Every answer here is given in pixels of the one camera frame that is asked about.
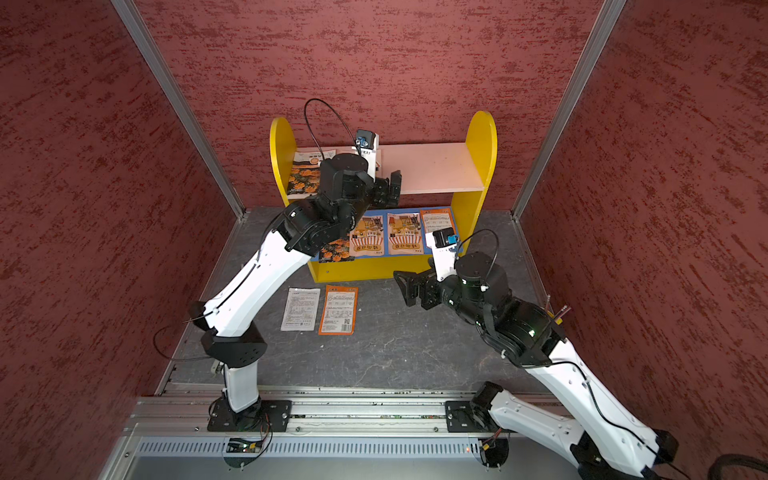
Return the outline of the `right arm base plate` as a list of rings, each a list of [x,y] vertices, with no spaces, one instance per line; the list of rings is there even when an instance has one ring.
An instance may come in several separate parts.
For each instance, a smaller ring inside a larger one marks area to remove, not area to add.
[[[444,406],[450,433],[493,434],[498,430],[490,414],[471,401],[446,401]]]

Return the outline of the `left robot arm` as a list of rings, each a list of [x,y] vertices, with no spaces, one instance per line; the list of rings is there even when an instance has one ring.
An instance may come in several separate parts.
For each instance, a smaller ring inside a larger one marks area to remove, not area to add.
[[[260,400],[258,361],[267,350],[254,319],[293,273],[327,244],[346,237],[370,209],[398,205],[402,174],[373,177],[367,160],[341,153],[320,164],[317,193],[290,203],[270,222],[256,253],[216,295],[190,309],[204,352],[224,366],[224,398],[234,413]]]

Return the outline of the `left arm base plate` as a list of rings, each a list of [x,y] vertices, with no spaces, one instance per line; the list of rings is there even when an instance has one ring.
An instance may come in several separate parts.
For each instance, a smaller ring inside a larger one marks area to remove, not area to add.
[[[287,430],[291,415],[290,400],[259,399],[254,405],[235,412],[224,397],[209,406],[209,432],[278,432]]]

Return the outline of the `orange bordered seed bag top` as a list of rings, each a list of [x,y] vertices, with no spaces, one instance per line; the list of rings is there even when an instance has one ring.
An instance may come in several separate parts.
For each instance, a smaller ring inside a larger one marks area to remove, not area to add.
[[[319,335],[352,335],[355,329],[358,288],[328,285]]]

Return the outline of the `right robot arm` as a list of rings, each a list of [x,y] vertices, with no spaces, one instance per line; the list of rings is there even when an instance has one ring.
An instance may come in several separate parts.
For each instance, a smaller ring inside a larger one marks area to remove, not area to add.
[[[583,479],[655,479],[655,466],[673,463],[678,441],[631,414],[589,369],[554,315],[515,296],[506,272],[487,254],[456,260],[440,254],[428,270],[396,271],[393,278],[407,305],[451,309],[568,412],[551,414],[487,382],[473,399],[482,419],[560,455]]]

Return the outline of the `white seed bag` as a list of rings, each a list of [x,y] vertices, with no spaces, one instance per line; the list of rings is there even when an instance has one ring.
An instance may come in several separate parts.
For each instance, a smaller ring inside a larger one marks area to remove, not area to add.
[[[319,288],[290,288],[280,330],[283,332],[313,331],[319,300]]]

